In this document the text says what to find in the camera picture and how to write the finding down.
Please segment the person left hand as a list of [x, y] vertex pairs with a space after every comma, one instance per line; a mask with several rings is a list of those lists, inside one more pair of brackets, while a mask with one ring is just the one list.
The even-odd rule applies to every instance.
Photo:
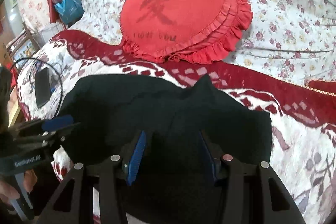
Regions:
[[18, 179], [16, 182], [18, 183], [19, 190], [11, 185], [9, 177], [1, 175], [1, 201], [7, 205], [11, 205], [11, 201], [21, 197], [29, 197], [38, 180], [33, 170], [16, 174], [15, 179]]

